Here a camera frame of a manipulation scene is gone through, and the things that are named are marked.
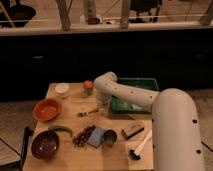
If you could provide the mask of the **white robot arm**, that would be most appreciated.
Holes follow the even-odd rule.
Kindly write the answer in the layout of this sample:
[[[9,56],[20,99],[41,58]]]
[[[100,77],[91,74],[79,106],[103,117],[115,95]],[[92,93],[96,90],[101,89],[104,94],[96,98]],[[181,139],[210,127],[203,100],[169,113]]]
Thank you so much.
[[[188,93],[123,85],[113,72],[96,77],[94,86],[98,105],[116,96],[151,112],[154,171],[206,171],[198,112]]]

